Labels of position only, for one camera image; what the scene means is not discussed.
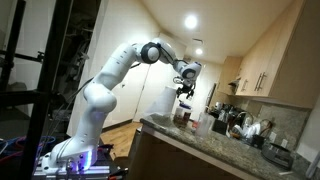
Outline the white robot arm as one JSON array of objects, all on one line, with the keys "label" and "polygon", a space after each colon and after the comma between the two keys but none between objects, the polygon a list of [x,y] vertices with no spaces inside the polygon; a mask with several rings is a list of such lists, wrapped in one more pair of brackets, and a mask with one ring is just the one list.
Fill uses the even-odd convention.
[{"label": "white robot arm", "polygon": [[102,125],[117,104],[112,89],[123,81],[135,62],[154,64],[161,61],[170,64],[178,73],[180,85],[176,94],[191,97],[202,65],[179,60],[172,47],[160,38],[148,43],[123,43],[111,54],[106,64],[84,89],[87,102],[75,135],[54,146],[41,161],[41,169],[47,174],[81,172],[97,161],[97,150]]}]

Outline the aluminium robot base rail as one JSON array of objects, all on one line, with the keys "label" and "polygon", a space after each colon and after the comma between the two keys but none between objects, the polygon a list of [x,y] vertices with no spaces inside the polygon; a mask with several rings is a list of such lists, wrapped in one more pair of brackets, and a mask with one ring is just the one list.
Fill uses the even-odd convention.
[{"label": "aluminium robot base rail", "polygon": [[34,176],[45,179],[106,177],[110,173],[110,167],[95,165],[96,160],[91,152],[57,161],[48,153],[42,157]]}]

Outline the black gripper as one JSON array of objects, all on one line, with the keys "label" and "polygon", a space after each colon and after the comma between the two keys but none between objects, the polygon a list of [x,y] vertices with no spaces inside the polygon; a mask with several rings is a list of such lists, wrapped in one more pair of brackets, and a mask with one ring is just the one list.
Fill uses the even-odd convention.
[{"label": "black gripper", "polygon": [[189,100],[194,97],[194,89],[195,89],[195,82],[192,80],[186,80],[186,79],[177,79],[177,84],[181,84],[181,87],[179,87],[176,91],[176,97],[179,98],[181,94],[185,93],[189,95]]}]

